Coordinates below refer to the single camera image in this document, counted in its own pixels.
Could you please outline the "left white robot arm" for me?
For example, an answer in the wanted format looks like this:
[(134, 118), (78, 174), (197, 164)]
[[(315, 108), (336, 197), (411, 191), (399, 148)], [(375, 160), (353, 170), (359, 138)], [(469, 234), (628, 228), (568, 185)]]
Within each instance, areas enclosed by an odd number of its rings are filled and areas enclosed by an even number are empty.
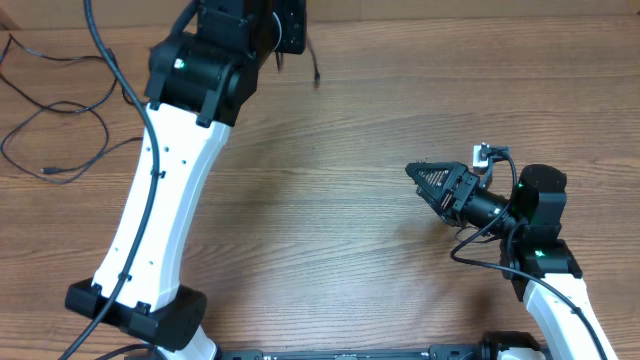
[(125, 208), (94, 276), (66, 307), (106, 323), (165, 359), (218, 359), (206, 335), (206, 296), (181, 284), (184, 245), (209, 171), (271, 55), (300, 54), (307, 11), (296, 1), (193, 1), (151, 49), (133, 103), (144, 122)]

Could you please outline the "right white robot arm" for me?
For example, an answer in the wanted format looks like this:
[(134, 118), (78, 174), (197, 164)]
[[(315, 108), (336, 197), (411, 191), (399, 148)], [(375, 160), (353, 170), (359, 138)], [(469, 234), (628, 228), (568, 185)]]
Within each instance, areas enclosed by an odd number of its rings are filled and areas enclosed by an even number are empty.
[(560, 237), (567, 202), (564, 173), (528, 165), (504, 198), (459, 162), (415, 162), (405, 171), (445, 224), (472, 225), (480, 235), (499, 240), (500, 261), (494, 267), (512, 283), (545, 339), (539, 343), (527, 332), (487, 332), (477, 345), (432, 346), (430, 358), (615, 358), (590, 304), (583, 272)]

